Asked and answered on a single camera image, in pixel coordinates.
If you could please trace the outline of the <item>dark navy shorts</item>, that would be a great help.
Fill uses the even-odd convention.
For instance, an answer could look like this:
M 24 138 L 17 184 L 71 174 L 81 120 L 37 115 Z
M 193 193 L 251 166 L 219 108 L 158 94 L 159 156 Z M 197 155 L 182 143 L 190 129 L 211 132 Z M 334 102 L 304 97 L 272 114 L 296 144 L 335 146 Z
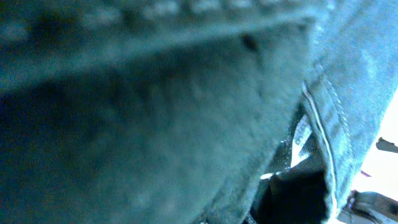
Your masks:
M 2 223 L 240 223 L 333 1 L 2 1 Z

